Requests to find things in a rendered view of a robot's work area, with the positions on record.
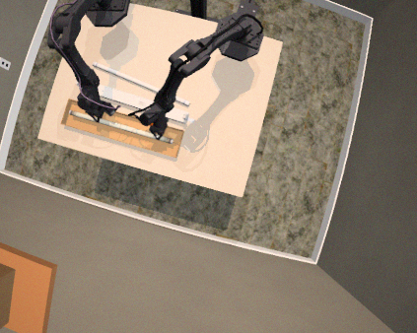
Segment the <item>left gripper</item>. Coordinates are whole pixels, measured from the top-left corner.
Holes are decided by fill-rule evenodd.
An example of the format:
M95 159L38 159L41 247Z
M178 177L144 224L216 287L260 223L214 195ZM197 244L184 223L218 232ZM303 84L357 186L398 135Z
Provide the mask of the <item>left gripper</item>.
M155 138L157 140L160 140L161 137L164 135L165 130L168 127L167 126L168 121L169 121L169 119L166 118L166 123L165 123L165 118L162 118L162 119L157 119L155 122L150 124L151 126L149 128L149 131L151 131L151 133L155 136ZM157 137L156 133L158 133L158 135L160 135L159 138Z

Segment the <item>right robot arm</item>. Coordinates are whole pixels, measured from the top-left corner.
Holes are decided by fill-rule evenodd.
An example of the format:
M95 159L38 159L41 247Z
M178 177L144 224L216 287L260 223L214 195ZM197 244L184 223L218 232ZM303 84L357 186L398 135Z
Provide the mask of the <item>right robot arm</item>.
M95 101L100 97L99 89L97 89L100 85L100 79L94 69L91 69L84 61L75 45L75 40L81 30L81 20L88 11L124 11L125 3L126 0L77 0L62 13L52 17L51 29L59 48L56 47L55 43L53 45L50 31L48 31L47 45L50 49L55 49L60 53L65 60L67 59L66 62L70 67L73 66L71 69L78 83L78 76L73 69L80 76L82 93L89 100ZM62 38L58 39L61 33L63 33L63 45L61 45ZM78 106L84 110L88 110L93 104L92 101L85 99L81 93L77 96L77 100Z

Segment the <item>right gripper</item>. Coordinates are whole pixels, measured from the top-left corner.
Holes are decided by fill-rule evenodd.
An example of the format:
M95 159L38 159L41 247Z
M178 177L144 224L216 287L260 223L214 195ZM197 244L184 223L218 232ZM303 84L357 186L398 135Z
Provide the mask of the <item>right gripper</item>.
M101 106L99 106L98 104L96 104L96 103L93 103L92 105L91 105L91 107L88 109L88 110L85 110L85 112L86 113L88 113L92 118L94 118L94 120L97 122L97 123L99 123L100 122L100 118L102 118L103 117L103 115L104 115L104 110L107 110L108 112L112 112L113 111L113 109L111 109L111 108L107 108L107 107L105 107L105 106L103 106L103 104L104 105L106 105L106 106L109 106L109 107L114 107L114 106L112 106L111 105L111 103L110 102L105 102L105 101L103 101L103 100L101 100L100 98L98 98L97 100L95 100L95 102L97 102L97 103L99 103L99 104L101 104ZM98 118L98 120L96 120L95 119L95 117L97 117Z

